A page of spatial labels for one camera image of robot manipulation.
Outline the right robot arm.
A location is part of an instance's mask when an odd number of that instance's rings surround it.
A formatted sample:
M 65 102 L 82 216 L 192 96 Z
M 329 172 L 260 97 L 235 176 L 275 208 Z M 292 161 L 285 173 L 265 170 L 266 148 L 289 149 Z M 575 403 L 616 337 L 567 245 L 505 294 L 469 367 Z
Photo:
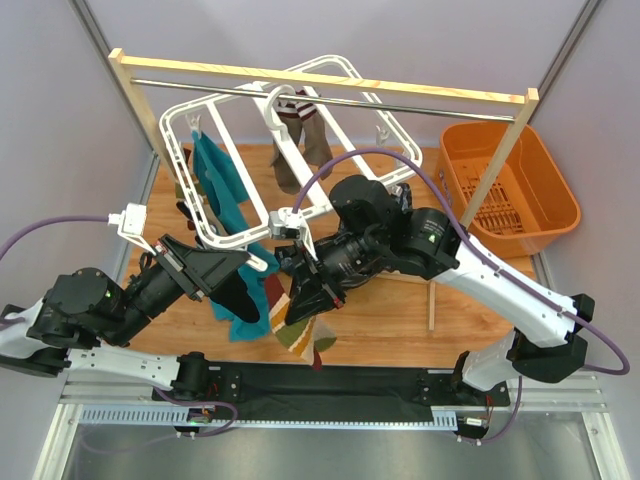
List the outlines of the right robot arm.
M 519 375 L 555 384 L 584 366 L 588 343 L 576 321 L 591 319 L 590 297 L 542 287 L 477 238 L 456 232 L 444 212 L 403 209 L 380 182 L 362 175 L 337 183 L 329 200 L 340 231 L 316 241 L 313 251 L 278 251 L 291 262 L 286 324 L 340 308 L 347 290 L 383 270 L 398 271 L 459 290 L 512 324 L 503 339 L 459 356 L 455 382 L 480 391 Z

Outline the white hanger clip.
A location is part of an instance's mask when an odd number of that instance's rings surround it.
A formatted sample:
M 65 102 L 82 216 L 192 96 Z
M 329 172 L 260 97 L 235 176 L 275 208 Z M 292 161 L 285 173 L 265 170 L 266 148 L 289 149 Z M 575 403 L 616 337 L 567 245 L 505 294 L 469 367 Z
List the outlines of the white hanger clip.
M 269 265 L 266 261 L 253 254 L 249 254 L 246 265 L 258 272 L 265 272 L 269 268 Z

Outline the white plastic clip hanger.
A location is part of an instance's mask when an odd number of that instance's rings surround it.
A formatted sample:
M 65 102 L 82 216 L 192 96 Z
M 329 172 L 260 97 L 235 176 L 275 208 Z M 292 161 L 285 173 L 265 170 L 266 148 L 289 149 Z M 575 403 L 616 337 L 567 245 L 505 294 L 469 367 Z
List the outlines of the white plastic clip hanger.
M 257 243 L 263 239 L 271 238 L 268 227 L 269 212 L 266 210 L 264 202 L 256 189 L 244 161 L 242 160 L 236 145 L 229 134 L 229 131 L 217 109 L 217 105 L 225 103 L 233 97 L 250 97 L 254 100 L 256 108 L 263 117 L 264 123 L 269 129 L 273 140 L 278 145 L 280 151 L 284 155 L 287 163 L 293 171 L 297 180 L 305 185 L 312 179 L 312 170 L 303 159 L 303 155 L 299 148 L 294 145 L 289 133 L 286 131 L 284 123 L 277 118 L 275 111 L 275 103 L 283 100 L 286 95 L 294 93 L 293 87 L 298 85 L 302 87 L 307 94 L 303 100 L 318 105 L 318 111 L 322 115 L 329 129 L 336 135 L 341 145 L 349 152 L 355 152 L 355 146 L 346 135 L 342 127 L 335 120 L 333 114 L 328 110 L 330 105 L 347 106 L 353 108 L 371 109 L 375 112 L 378 119 L 382 122 L 381 130 L 390 133 L 403 148 L 403 155 L 408 159 L 407 162 L 397 160 L 396 168 L 382 176 L 374 174 L 373 170 L 360 154 L 353 154 L 351 159 L 358 168 L 359 172 L 369 180 L 381 182 L 386 188 L 390 189 L 397 184 L 410 179 L 415 175 L 415 169 L 422 165 L 423 154 L 418 144 L 409 136 L 406 130 L 393 116 L 396 110 L 392 106 L 385 106 L 377 94 L 371 93 L 364 88 L 360 88 L 360 95 L 364 98 L 362 102 L 351 100 L 331 100 L 319 94 L 316 88 L 308 81 L 301 80 L 277 80 L 269 77 L 261 80 L 252 77 L 249 83 L 243 84 L 237 88 L 225 89 L 222 87 L 205 87 L 200 89 L 205 91 L 207 95 L 200 99 L 192 100 L 169 108 L 159 120 L 159 132 L 162 135 L 166 148 L 171 155 L 171 161 L 176 171 L 176 178 L 184 192 L 187 206 L 193 215 L 196 233 L 198 238 L 207 249 L 220 250 L 248 250 L 248 246 Z M 172 123 L 176 117 L 183 117 L 189 123 L 194 132 L 201 133 L 200 121 L 190 114 L 200 109 L 205 109 L 211 116 L 215 127 L 217 128 L 227 153 L 233 161 L 233 164 L 244 184 L 256 213 L 258 214 L 260 224 L 256 227 L 248 228 L 237 234 L 229 235 L 227 233 L 220 235 L 216 233 L 206 217 L 204 207 L 188 171 L 182 148 L 179 146 L 177 137 L 173 131 Z M 311 206 L 301 208 L 307 223 L 319 216 L 323 216 L 332 211 L 332 207 L 326 192 L 319 184 L 313 184 L 308 191 L 302 194 L 304 199 L 309 199 Z

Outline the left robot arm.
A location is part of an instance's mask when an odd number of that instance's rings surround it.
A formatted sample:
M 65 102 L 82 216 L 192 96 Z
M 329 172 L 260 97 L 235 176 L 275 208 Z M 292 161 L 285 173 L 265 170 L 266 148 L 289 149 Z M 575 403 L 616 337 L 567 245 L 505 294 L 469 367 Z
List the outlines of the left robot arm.
M 211 401 L 214 382 L 201 352 L 152 355 L 131 340 L 180 298 L 211 299 L 238 317 L 257 307 L 239 274 L 244 250 L 201 249 L 169 235 L 140 258 L 140 272 L 121 287 L 97 268 L 60 275 L 33 306 L 1 314 L 1 365 L 39 377 L 96 371 L 140 380 L 178 401 Z

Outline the beige maroon-cuffed sock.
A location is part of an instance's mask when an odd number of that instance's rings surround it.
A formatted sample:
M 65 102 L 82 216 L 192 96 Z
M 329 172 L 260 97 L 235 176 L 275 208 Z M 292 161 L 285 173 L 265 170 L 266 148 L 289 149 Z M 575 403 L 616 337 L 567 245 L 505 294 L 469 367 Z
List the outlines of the beige maroon-cuffed sock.
M 299 137 L 304 143 L 303 158 L 311 166 L 323 167 L 332 159 L 332 152 L 322 115 L 313 103 L 307 101 L 296 101 L 295 112 Z
M 287 127 L 292 141 L 298 146 L 302 136 L 302 120 L 296 105 L 289 101 L 279 101 L 274 108 L 279 119 Z M 280 190 L 289 195 L 296 195 L 300 189 L 299 182 L 276 143 L 273 144 L 271 166 Z

